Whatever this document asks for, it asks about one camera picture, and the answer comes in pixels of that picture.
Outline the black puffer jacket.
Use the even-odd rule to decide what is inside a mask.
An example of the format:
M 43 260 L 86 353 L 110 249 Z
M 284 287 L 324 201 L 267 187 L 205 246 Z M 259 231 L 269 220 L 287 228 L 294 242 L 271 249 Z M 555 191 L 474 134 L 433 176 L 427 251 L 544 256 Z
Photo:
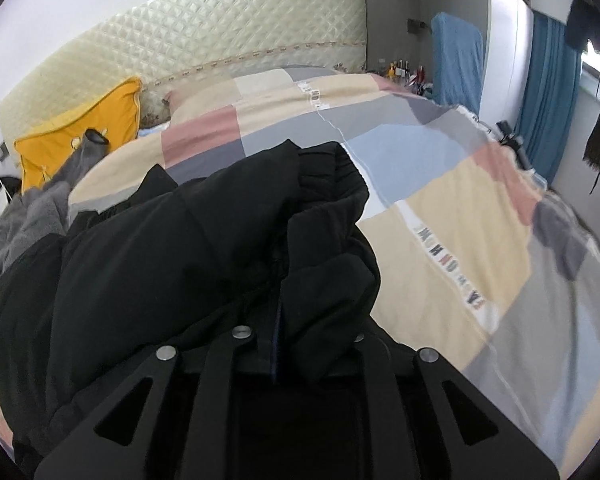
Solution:
M 119 208 L 50 234 L 0 278 L 0 404 L 28 479 L 162 346 L 275 330 L 275 476 L 332 479 L 353 375 L 329 338 L 379 292 L 356 225 L 367 186 L 344 148 L 284 142 L 204 179 L 147 175 Z

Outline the patchwork pastel duvet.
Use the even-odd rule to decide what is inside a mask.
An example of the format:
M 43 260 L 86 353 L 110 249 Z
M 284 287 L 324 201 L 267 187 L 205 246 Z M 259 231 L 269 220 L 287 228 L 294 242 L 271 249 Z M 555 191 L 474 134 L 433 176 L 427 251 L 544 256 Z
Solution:
M 562 478 L 592 460 L 600 245 L 468 110 L 316 67 L 181 84 L 166 99 L 163 130 L 112 151 L 70 192 L 68 226 L 130 197 L 153 166 L 182 183 L 284 141 L 336 141 L 370 190 L 360 228 L 380 267 L 376 322 L 439 350 Z

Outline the grey fleece garment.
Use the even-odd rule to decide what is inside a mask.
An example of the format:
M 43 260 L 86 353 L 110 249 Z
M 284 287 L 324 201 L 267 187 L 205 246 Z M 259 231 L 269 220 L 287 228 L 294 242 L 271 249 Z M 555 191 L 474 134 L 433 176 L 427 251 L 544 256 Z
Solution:
M 86 130 L 78 148 L 49 181 L 12 199 L 0 218 L 0 277 L 38 240 L 67 231 L 69 194 L 109 147 L 101 133 Z

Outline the yellow pillow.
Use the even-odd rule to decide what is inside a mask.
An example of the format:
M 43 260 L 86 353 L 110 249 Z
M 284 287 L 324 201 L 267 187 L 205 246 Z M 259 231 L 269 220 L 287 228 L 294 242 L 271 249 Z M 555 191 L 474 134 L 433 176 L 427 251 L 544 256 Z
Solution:
M 79 105 L 15 140 L 23 191 L 40 188 L 82 144 L 87 129 L 109 141 L 108 152 L 134 140 L 140 128 L 140 78 L 131 77 L 93 103 Z

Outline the blue towel on chair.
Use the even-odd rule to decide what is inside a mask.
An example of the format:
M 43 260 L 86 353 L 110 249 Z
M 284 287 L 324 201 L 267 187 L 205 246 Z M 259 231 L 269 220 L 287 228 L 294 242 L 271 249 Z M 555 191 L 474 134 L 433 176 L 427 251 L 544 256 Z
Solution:
M 440 12 L 431 21 L 432 98 L 439 105 L 461 105 L 479 113 L 484 69 L 480 30 L 454 15 Z

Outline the blue curtain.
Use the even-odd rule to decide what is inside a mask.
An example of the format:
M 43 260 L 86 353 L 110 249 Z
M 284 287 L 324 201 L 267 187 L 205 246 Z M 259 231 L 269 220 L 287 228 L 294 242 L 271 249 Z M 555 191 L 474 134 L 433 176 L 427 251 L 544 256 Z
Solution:
M 553 182 L 569 138 L 580 88 L 581 53 L 566 41 L 567 26 L 535 11 L 530 63 L 515 131 L 531 166 Z

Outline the cream quilted headboard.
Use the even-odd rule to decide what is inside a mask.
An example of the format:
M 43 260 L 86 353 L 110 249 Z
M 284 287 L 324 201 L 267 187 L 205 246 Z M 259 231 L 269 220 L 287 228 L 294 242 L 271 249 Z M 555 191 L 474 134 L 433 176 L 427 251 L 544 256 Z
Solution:
M 121 81 L 140 78 L 140 122 L 166 118 L 180 80 L 287 66 L 357 73 L 366 60 L 365 0 L 150 0 L 64 44 L 0 102 L 4 142 Z

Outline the grey wardrobe cabinet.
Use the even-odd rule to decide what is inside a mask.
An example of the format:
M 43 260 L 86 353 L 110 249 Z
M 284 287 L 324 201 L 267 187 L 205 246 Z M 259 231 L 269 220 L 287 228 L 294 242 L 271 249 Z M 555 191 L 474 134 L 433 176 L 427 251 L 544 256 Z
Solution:
M 444 12 L 489 35 L 490 0 L 365 0 L 366 68 L 378 72 L 391 62 L 407 61 L 411 68 L 432 72 L 431 20 Z

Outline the wall socket plate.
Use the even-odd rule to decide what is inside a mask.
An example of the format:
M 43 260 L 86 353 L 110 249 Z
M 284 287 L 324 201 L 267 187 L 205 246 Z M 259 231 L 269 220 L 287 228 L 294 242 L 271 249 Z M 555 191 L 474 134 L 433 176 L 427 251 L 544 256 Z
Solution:
M 4 160 L 8 157 L 9 151 L 5 143 L 0 145 L 0 162 L 4 162 Z

